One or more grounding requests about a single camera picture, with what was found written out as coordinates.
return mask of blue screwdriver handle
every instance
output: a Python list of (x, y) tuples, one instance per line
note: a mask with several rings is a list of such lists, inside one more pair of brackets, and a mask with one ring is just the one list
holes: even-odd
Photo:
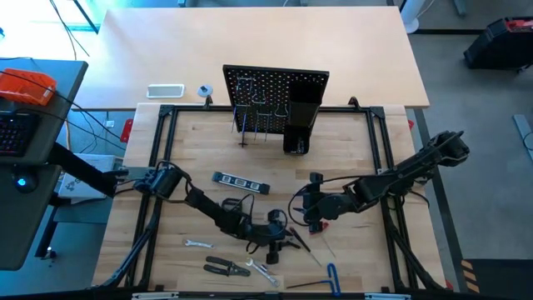
[(330, 278), (328, 282), (330, 283), (331, 293), (335, 297), (340, 297), (341, 296), (341, 284), (339, 283), (339, 277), (336, 275), (336, 267), (334, 263), (330, 262), (327, 264), (327, 276)]

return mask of light wood tabletop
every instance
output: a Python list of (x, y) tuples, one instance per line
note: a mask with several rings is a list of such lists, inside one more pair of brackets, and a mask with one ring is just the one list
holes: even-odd
[(324, 105), (429, 106), (398, 7), (217, 7), (110, 9), (76, 103), (135, 109), (150, 84), (184, 84), (229, 104), (222, 65), (330, 72)]
[[(403, 107), (385, 107), (391, 147), (396, 163), (411, 156), (413, 148)], [(145, 167), (152, 148), (157, 123), (158, 104), (139, 104), (127, 145), (124, 163), (130, 167)], [(163, 128), (159, 158), (162, 157), (168, 121)], [(238, 143), (241, 134), (231, 133), (230, 112), (180, 112), (172, 147), (171, 161), (190, 173), (192, 182), (215, 202), (225, 198), (242, 198), (247, 193), (215, 183), (215, 171), (232, 173), (271, 185), (269, 195), (255, 196), (254, 222), (265, 220), (273, 208), (287, 209), (288, 200), (299, 188), (308, 183), (309, 172), (321, 172), (325, 178), (346, 175), (372, 174), (371, 146), (364, 116), (350, 113), (319, 113), (313, 128), (310, 152), (295, 157), (284, 154), (282, 135), (268, 135), (264, 142), (262, 133), (246, 135), (248, 146)], [(340, 182), (324, 184), (326, 192), (341, 191)], [(185, 197), (181, 182), (171, 199)], [(108, 279), (132, 246), (133, 233), (141, 195), (125, 192), (117, 196), (112, 205), (102, 250), (98, 259), (93, 283)], [(294, 202), (301, 206), (301, 199)], [(246, 200), (243, 211), (249, 209)], [(404, 205), (406, 222), (413, 252), (422, 265), (440, 284), (444, 284), (436, 240), (428, 207), (422, 199), (407, 196)], [(335, 253), (327, 249), (324, 240), (309, 236), (306, 228), (294, 226), (309, 244), (312, 252), (324, 267), (319, 267), (303, 249), (286, 247), (280, 252), (280, 262), (270, 266), (270, 272), (280, 282), (278, 290), (289, 285), (308, 283), (327, 278), (325, 266), (335, 263), (343, 292), (379, 292), (383, 286), (392, 288), (381, 210), (373, 207), (363, 213), (347, 213), (322, 233)], [(215, 249), (185, 247), (183, 241), (212, 243)], [(263, 292), (275, 290), (270, 282), (255, 269), (250, 277), (225, 277), (206, 272), (202, 266), (207, 256), (216, 256), (246, 267), (247, 257), (265, 262), (268, 247), (248, 255), (246, 241), (229, 237), (201, 212), (185, 204), (164, 203), (157, 235), (157, 245), (152, 266), (151, 287), (164, 284), (166, 290), (204, 292)], [(405, 263), (399, 252), (401, 275), (406, 283)], [(141, 274), (140, 260), (137, 279)], [(327, 284), (291, 289), (293, 292), (328, 292)]]

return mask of orange device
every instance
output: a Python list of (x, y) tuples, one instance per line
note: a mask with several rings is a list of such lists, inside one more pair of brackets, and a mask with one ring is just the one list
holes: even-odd
[(0, 97), (7, 100), (45, 106), (56, 91), (57, 82), (47, 74), (13, 68), (3, 71), (0, 73)]

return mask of wrench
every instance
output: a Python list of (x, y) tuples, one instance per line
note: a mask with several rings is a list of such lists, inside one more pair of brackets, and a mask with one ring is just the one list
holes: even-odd
[(197, 247), (204, 247), (204, 248), (211, 248), (211, 249), (215, 248), (215, 246), (213, 246), (212, 244), (208, 244), (204, 242), (194, 242), (191, 240), (186, 240), (185, 246), (197, 246)]
[(274, 287), (279, 287), (279, 286), (280, 286), (280, 283), (279, 283), (274, 277), (270, 276), (270, 275), (268, 274), (268, 272), (266, 272), (266, 271), (263, 269), (263, 268), (264, 268), (263, 266), (260, 266), (260, 267), (257, 266), (257, 265), (254, 263), (254, 261), (253, 261), (253, 259), (252, 259), (251, 257), (248, 258), (247, 266), (248, 266), (248, 267), (253, 267), (253, 268), (255, 268), (255, 269), (256, 269), (256, 270), (257, 270), (262, 276), (264, 276), (264, 277), (266, 277), (266, 279), (270, 280), (270, 282), (272, 283), (272, 285), (273, 285)]

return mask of gray floor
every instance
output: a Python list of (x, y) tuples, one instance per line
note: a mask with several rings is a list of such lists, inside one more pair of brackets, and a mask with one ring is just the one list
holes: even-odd
[[(463, 257), (531, 259), (533, 162), (511, 117), (524, 114), (533, 123), (533, 74), (467, 69), (462, 51), (474, 38), (410, 36), (431, 102), (427, 125), (431, 134), (465, 130), (471, 149), (459, 167), (441, 168)], [(429, 188), (446, 277), (455, 280)]]
[[(378, 0), (310, 2), (312, 5), (384, 3)], [(421, 17), (421, 27), (483, 28), (497, 18), (522, 15), (531, 10), (530, 2), (526, 0), (494, 0), (490, 2), (491, 5), (482, 0), (466, 2), (468, 14), (460, 18), (456, 16), (451, 0), (436, 0), (435, 6)], [(529, 217), (533, 208), (529, 201), (533, 192), (533, 162), (527, 156), (511, 119), (513, 114), (521, 113), (533, 124), (533, 73), (526, 71), (516, 75), (513, 72), (466, 68), (462, 52), (474, 38), (410, 36), (431, 102), (431, 108), (425, 110), (427, 125), (431, 135), (443, 130), (465, 130), (464, 140), (471, 148), (471, 156), (464, 164), (441, 169), (464, 257), (533, 258), (533, 221)], [(104, 112), (94, 115), (100, 121), (107, 118)], [(110, 112), (109, 119), (116, 121), (113, 131), (120, 134), (125, 119), (132, 118), (132, 115), (132, 112)], [(79, 113), (73, 113), (71, 120), (90, 130)], [(97, 133), (102, 130), (94, 124), (93, 127)], [(59, 142), (64, 141), (63, 134)], [(413, 131), (413, 138), (417, 147), (420, 147), (416, 130)], [(72, 129), (74, 152), (81, 151), (91, 141), (88, 134)], [(123, 151), (104, 142), (98, 142), (93, 153), (123, 155)], [(431, 194), (431, 185), (428, 187), (428, 197), (433, 204), (431, 218), (443, 267), (446, 277), (454, 283), (441, 218)], [(0, 295), (87, 287), (91, 282), (104, 230), (102, 225), (60, 224), (52, 241), (52, 246), (59, 252), (55, 262), (44, 262), (30, 256), (21, 271), (0, 272)], [(24, 281), (22, 278), (25, 275), (44, 278), (46, 282), (36, 284), (37, 279), (35, 282)]]

